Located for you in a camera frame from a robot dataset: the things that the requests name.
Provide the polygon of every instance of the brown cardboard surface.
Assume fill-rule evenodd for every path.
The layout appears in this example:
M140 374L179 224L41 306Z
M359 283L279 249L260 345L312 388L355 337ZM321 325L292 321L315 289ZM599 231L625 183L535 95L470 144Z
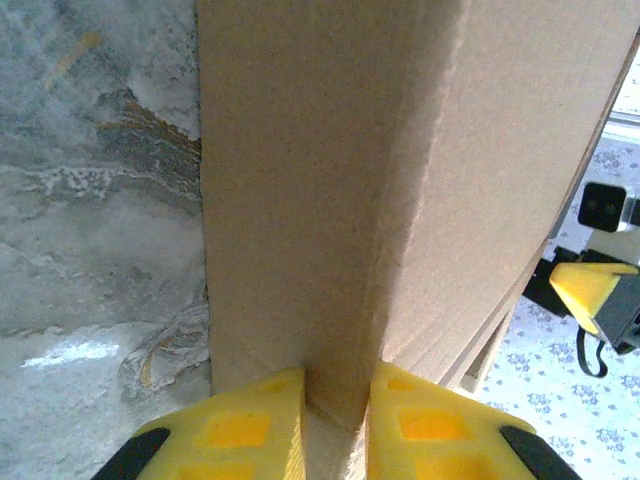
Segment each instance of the brown cardboard surface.
M443 380L553 225L639 22L636 0L201 0L214 385L306 366L339 463L379 356Z

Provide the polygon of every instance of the marble surface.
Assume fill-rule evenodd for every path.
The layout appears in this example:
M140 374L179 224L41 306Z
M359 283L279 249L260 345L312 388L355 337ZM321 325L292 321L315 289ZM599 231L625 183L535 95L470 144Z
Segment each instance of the marble surface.
M88 479L210 393L195 21L191 0L0 2L2 480ZM591 172L637 181L636 156L603 141ZM480 398L585 479L636 478L638 355L590 380L574 334L521 303Z

